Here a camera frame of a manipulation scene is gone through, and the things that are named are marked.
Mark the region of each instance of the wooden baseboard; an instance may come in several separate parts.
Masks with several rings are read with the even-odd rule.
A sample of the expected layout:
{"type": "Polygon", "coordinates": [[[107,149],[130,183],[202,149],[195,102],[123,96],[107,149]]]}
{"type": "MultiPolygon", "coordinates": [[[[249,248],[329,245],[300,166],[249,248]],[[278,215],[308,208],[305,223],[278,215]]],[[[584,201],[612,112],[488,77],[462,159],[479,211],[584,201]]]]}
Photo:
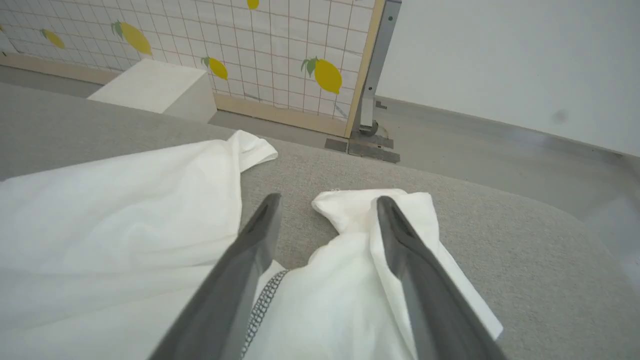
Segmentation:
{"type": "MultiPolygon", "coordinates": [[[[0,55],[0,65],[102,85],[113,80],[118,75],[115,72],[57,63],[55,61],[12,53],[6,53],[5,56],[0,55]]],[[[302,127],[304,129],[319,131],[320,133],[347,137],[345,133],[347,123],[340,120],[296,110],[276,108],[260,102],[226,95],[214,94],[213,96],[219,110],[279,122],[285,125],[302,127]]]]}

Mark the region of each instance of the grid wallpaper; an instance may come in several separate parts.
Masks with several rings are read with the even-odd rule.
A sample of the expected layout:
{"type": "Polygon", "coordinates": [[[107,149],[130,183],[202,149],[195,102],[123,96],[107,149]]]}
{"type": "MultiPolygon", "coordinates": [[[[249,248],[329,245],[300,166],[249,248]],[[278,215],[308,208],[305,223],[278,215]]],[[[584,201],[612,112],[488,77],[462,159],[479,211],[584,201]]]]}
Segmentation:
{"type": "Polygon", "coordinates": [[[207,69],[218,94],[346,121],[375,0],[0,0],[19,53],[207,69]]]}

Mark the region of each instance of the metal stand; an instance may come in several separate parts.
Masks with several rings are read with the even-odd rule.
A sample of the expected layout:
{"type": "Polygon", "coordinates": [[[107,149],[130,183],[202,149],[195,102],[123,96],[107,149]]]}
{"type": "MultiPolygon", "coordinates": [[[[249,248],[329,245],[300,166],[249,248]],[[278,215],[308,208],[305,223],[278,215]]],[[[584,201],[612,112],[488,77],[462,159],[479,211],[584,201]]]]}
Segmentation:
{"type": "Polygon", "coordinates": [[[373,120],[373,108],[376,105],[374,97],[401,5],[402,0],[386,0],[382,11],[382,19],[376,35],[376,42],[373,45],[369,71],[360,99],[360,117],[357,119],[358,130],[365,136],[372,136],[378,130],[378,123],[373,120]]]}

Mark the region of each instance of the white fabric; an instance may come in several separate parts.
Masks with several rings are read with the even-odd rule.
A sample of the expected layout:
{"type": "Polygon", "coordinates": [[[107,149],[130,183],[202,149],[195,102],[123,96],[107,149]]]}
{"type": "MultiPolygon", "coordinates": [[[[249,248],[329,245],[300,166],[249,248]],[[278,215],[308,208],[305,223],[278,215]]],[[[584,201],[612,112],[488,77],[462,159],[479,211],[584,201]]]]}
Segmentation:
{"type": "Polygon", "coordinates": [[[0,183],[0,359],[146,359],[276,157],[238,131],[0,183]]]}
{"type": "Polygon", "coordinates": [[[428,193],[324,192],[312,205],[339,235],[291,270],[245,360],[416,359],[401,283],[387,267],[375,199],[391,196],[493,338],[502,325],[440,243],[428,193]]]}

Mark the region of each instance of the gray tabletop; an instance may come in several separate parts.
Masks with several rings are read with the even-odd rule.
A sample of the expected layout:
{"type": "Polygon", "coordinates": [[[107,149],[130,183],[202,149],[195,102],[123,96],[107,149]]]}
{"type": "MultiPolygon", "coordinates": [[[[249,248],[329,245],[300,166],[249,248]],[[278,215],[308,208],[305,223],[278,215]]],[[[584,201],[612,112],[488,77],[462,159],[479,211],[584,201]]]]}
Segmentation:
{"type": "MultiPolygon", "coordinates": [[[[0,180],[134,152],[227,138],[233,130],[0,84],[0,180]]],[[[572,216],[483,186],[267,139],[280,153],[241,177],[243,221],[284,196],[277,260],[303,266],[336,235],[311,200],[329,189],[432,194],[440,239],[505,330],[511,359],[639,359],[638,298],[572,216]]]]}

